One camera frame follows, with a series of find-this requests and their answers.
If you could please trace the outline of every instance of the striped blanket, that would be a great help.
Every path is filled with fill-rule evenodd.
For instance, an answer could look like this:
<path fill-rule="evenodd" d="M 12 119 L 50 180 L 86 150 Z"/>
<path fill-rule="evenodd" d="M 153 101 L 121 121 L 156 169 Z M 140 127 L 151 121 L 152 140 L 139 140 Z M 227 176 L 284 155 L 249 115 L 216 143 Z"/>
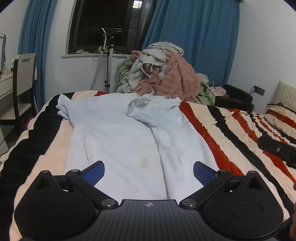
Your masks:
<path fill-rule="evenodd" d="M 296 112 L 279 104 L 268 104 L 264 118 L 296 147 Z"/>
<path fill-rule="evenodd" d="M 102 94 L 84 91 L 65 95 L 78 100 Z M 0 157 L 3 163 L 0 166 L 0 240 L 21 238 L 13 212 L 38 173 L 50 170 L 53 175 L 64 174 L 73 126 L 57 114 L 58 98 L 59 95 L 45 104 L 15 146 Z M 264 116 L 189 102 L 182 102 L 180 110 L 205 139 L 220 169 L 234 175 L 258 171 L 282 207 L 285 219 L 293 213 L 296 170 L 257 145 L 263 134 L 282 142 L 291 141 Z"/>

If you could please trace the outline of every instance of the beige pillow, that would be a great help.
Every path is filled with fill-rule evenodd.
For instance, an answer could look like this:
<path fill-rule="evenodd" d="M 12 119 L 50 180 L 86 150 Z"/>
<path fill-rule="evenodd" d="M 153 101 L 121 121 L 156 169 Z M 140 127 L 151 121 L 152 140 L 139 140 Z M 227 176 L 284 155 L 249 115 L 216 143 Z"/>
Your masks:
<path fill-rule="evenodd" d="M 277 104 L 279 102 L 296 111 L 296 88 L 280 81 L 273 99 L 273 103 Z"/>

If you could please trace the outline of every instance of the drawer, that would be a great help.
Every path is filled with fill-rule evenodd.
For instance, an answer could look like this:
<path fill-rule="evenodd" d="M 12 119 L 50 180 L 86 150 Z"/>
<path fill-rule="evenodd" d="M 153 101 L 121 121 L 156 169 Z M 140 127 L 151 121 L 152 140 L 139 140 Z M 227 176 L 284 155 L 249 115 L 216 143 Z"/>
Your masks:
<path fill-rule="evenodd" d="M 7 151 L 8 151 L 8 147 L 7 147 L 6 142 L 4 141 L 2 143 L 2 145 L 0 146 L 0 155 L 2 155 L 4 152 L 7 152 Z"/>
<path fill-rule="evenodd" d="M 0 98 L 12 92 L 12 77 L 8 79 L 0 79 Z"/>

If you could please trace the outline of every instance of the stain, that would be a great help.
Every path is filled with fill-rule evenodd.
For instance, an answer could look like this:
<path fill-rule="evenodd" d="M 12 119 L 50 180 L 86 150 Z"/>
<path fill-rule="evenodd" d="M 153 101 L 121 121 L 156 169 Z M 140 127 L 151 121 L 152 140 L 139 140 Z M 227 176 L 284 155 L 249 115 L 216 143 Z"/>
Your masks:
<path fill-rule="evenodd" d="M 147 158 L 141 158 L 140 167 L 143 168 L 143 169 L 148 168 L 148 159 Z"/>
<path fill-rule="evenodd" d="M 179 117 L 177 118 L 177 122 L 178 122 L 179 124 L 183 124 L 183 122 L 184 122 L 184 121 L 183 121 L 183 118 L 179 116 Z"/>

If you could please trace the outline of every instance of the window sill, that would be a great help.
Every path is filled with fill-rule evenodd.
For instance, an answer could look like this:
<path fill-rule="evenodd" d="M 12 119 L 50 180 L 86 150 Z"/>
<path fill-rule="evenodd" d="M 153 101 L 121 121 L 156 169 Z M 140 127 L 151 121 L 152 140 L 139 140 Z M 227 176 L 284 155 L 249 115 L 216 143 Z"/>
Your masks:
<path fill-rule="evenodd" d="M 94 56 L 97 56 L 97 57 L 100 57 L 100 54 L 99 53 L 75 53 L 75 54 L 65 54 L 65 55 L 62 55 L 62 58 L 77 58 L 77 57 L 94 57 Z M 126 58 L 126 57 L 129 57 L 130 55 L 129 54 L 118 54 L 118 53 L 114 53 L 113 54 L 113 57 L 122 57 L 122 58 Z"/>

